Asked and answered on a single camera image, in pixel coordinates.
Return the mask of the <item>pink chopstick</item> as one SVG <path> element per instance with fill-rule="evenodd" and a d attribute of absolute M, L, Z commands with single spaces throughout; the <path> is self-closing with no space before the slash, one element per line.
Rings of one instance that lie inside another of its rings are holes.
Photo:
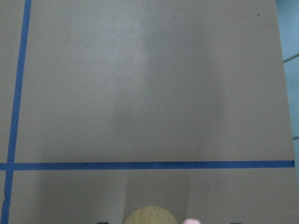
<path fill-rule="evenodd" d="M 201 224 L 201 222 L 197 219 L 188 218 L 183 221 L 183 224 Z"/>

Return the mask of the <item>yellow wooden cup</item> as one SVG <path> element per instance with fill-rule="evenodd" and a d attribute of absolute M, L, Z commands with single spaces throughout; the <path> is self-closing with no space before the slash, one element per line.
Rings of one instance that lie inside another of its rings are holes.
<path fill-rule="evenodd" d="M 125 224 L 178 224 L 175 216 L 166 208 L 146 205 L 134 210 L 124 221 Z"/>

